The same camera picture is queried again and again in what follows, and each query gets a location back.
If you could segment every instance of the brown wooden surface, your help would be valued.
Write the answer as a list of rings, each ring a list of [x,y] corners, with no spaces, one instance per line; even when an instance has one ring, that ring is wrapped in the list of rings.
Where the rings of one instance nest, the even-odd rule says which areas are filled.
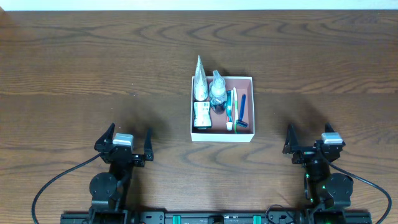
[[[7,12],[0,18],[0,222],[31,223],[52,177],[96,154],[110,123],[155,161],[137,168],[131,207],[265,210],[304,201],[304,170],[282,154],[294,122],[304,142],[330,121],[347,146],[336,164],[398,202],[398,12]],[[252,76],[251,143],[192,143],[190,88],[206,71]],[[101,159],[40,197],[40,223],[85,211]],[[385,196],[354,183],[374,222]],[[397,223],[396,205],[385,223]]]

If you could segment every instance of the white box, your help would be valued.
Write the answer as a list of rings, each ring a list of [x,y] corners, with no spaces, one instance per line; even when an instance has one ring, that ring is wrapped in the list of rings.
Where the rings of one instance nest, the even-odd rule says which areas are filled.
[[[237,126],[238,134],[234,131],[227,131],[226,129],[226,111],[223,114],[216,114],[212,109],[210,118],[211,129],[199,130],[193,127],[193,81],[191,89],[191,138],[192,141],[213,141],[213,142],[250,142],[254,136],[254,98],[253,98],[253,82],[251,77],[223,77],[226,82],[226,89],[232,90],[236,88],[238,92],[238,113],[241,109],[242,95],[246,94],[246,102],[244,107],[243,121],[248,124],[247,128]],[[207,77],[207,82],[213,81],[213,77]],[[233,105],[232,117],[235,118],[235,105]]]

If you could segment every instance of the toiletry kit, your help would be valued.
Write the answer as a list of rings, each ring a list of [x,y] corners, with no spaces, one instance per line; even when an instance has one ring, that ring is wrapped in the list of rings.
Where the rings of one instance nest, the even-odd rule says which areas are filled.
[[[249,142],[253,136],[252,78],[223,77],[217,70],[206,77],[199,57],[192,77],[192,141]]]

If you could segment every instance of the wood grain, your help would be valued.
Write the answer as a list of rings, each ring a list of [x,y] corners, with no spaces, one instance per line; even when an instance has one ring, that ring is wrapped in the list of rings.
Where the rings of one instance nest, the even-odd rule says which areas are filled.
[[[110,123],[155,161],[134,171],[129,205],[167,210],[265,210],[305,203],[303,169],[282,154],[293,122],[310,144],[330,121],[347,146],[336,161],[398,202],[396,11],[7,12],[0,17],[0,223],[31,223],[37,191],[95,155]],[[192,143],[197,55],[208,74],[251,76],[252,142]],[[101,160],[52,184],[40,223],[85,211]],[[352,207],[384,212],[358,181]],[[385,223],[397,223],[396,206]]]

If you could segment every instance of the toothbrush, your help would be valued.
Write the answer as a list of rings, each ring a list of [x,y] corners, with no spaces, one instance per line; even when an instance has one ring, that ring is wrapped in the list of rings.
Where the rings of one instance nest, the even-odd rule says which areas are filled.
[[[234,87],[234,103],[235,103],[234,130],[235,130],[235,134],[237,134],[238,132],[236,132],[236,123],[238,122],[239,115],[238,115],[238,93],[236,92],[236,88],[235,87]]]

